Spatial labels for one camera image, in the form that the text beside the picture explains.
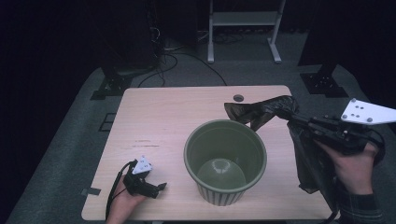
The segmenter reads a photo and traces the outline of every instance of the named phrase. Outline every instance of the speaker stand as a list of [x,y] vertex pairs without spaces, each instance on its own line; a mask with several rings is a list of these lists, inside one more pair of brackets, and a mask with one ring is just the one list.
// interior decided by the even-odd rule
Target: speaker stand
[[99,90],[93,92],[91,100],[105,100],[107,96],[122,96],[126,89],[131,88],[134,77],[144,75],[153,69],[154,67],[147,69],[116,69],[113,66],[102,66],[105,79],[102,81]]
[[336,65],[323,64],[317,73],[300,74],[310,94],[324,94],[328,98],[348,97],[344,88],[338,86],[332,78],[332,72]]

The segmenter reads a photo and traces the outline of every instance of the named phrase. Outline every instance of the dark wall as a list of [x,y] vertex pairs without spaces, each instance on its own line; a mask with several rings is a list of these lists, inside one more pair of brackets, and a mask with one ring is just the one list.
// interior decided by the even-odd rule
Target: dark wall
[[156,63],[149,0],[0,2],[0,223],[87,77]]
[[4,223],[83,82],[100,40],[83,1],[0,3],[0,222]]
[[335,57],[371,102],[396,108],[395,8],[392,0],[321,0],[300,65]]

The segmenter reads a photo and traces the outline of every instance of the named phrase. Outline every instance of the wooden table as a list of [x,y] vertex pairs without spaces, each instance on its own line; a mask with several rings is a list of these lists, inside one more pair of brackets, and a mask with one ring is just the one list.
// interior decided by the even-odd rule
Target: wooden table
[[145,155],[153,170],[147,182],[167,182],[157,199],[147,199],[134,211],[136,220],[323,219],[331,210],[320,193],[299,189],[293,143],[287,121],[271,119],[257,134],[268,156],[262,179],[229,206],[207,203],[199,194],[183,161],[190,133],[202,123],[227,119],[223,104],[256,103],[290,95],[285,86],[147,88],[127,90],[120,103],[92,188],[82,210],[86,220],[104,220],[106,201],[117,172],[128,161]]

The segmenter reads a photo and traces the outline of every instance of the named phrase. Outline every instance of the gray carpet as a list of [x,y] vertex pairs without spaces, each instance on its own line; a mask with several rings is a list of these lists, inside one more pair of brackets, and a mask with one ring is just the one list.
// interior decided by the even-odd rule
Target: gray carpet
[[[215,45],[215,63],[210,69],[205,63],[206,45],[196,49],[182,48],[161,56],[161,69],[134,78],[132,87],[193,87],[286,85],[308,116],[339,116],[350,98],[368,101],[357,80],[338,66],[333,77],[345,88],[350,98],[326,98],[311,95],[300,73],[316,72],[318,66],[298,67],[306,34],[279,34],[276,45],[282,64],[275,64],[265,42],[266,35],[245,35],[231,45]],[[178,47],[170,41],[167,48]],[[166,72],[167,68],[177,65]],[[85,203],[83,190],[91,186],[97,164],[106,144],[108,132],[99,132],[107,113],[116,113],[121,96],[105,100],[90,100],[99,89],[104,75],[100,68],[91,73],[64,122],[53,138],[48,151],[35,171],[28,187],[11,214],[9,223],[104,223],[81,218]],[[388,223],[396,223],[396,136],[387,125],[375,126],[387,141],[387,155],[375,168],[374,186]],[[287,220],[287,223],[318,223],[318,220]]]

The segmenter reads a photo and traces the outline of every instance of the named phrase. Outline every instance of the bucket rim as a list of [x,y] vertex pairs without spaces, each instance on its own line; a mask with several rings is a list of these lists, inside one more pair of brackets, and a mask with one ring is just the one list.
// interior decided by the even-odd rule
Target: bucket rim
[[[258,175],[253,178],[250,182],[248,182],[244,187],[241,188],[236,188],[236,189],[218,189],[218,188],[214,188],[208,184],[206,184],[204,181],[202,181],[200,178],[198,178],[198,176],[192,171],[192,169],[190,168],[190,166],[188,166],[188,161],[187,161],[187,146],[190,142],[190,140],[192,139],[192,136],[198,132],[201,128],[203,128],[204,126],[211,124],[211,123],[215,123],[215,122],[229,122],[229,123],[233,123],[235,125],[238,125],[239,127],[242,127],[243,129],[246,129],[248,132],[250,132],[254,137],[257,138],[259,144],[261,145],[262,149],[263,149],[263,166],[261,167]],[[189,135],[186,144],[184,146],[184,165],[186,166],[187,171],[189,172],[190,176],[192,177],[192,179],[195,181],[196,184],[209,189],[211,191],[214,191],[216,193],[222,193],[222,194],[235,194],[235,193],[239,193],[239,192],[243,192],[246,191],[247,189],[252,188],[257,182],[259,182],[259,180],[262,178],[265,168],[267,166],[267,152],[266,152],[266,148],[264,143],[262,142],[262,139],[260,138],[260,136],[258,134],[256,134],[253,130],[251,130],[247,125],[242,124],[240,122],[231,120],[231,119],[213,119],[210,121],[207,121],[201,125],[199,125],[197,128],[194,129],[194,131],[192,131],[192,133]]]

